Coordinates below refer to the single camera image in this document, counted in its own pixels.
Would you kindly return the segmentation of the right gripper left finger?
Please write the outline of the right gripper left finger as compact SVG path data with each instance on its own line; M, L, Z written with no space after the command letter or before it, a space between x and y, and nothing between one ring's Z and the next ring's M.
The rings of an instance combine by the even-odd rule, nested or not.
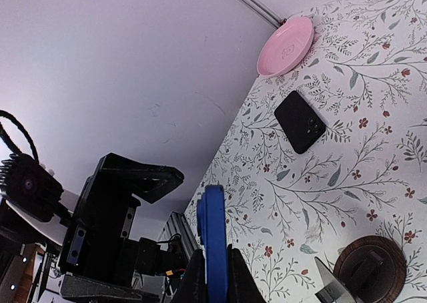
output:
M206 303L205 258L203 251L193 252L187 265L183 280L174 294L171 303Z

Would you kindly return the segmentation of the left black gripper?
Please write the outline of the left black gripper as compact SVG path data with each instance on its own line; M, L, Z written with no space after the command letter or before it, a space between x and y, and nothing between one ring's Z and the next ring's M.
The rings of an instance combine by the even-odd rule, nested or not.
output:
M129 287L135 272L156 276L185 269L183 254L162 250L146 238L129 239L141 201L153 204L183 181L173 167L114 153L102 157L77 201L59 257L61 272Z

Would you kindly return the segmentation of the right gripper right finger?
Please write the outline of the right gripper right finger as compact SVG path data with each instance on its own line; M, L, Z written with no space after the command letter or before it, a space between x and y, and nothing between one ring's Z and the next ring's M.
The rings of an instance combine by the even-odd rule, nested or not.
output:
M228 251L228 302L266 303L261 295L247 264L237 248L231 244Z

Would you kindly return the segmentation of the blue phone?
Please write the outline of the blue phone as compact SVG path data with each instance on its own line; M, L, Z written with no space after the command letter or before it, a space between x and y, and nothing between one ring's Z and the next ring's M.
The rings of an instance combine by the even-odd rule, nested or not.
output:
M208 302L228 301L228 250L224 189L205 187L197 201L197 234L205 250L205 281Z

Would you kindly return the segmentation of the black round base stand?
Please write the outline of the black round base stand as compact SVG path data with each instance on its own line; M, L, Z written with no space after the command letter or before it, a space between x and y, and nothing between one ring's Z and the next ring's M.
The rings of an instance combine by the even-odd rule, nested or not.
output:
M319 302L394 302L406 280L406 259L395 241L364 236L346 246L330 270L314 258L323 288Z

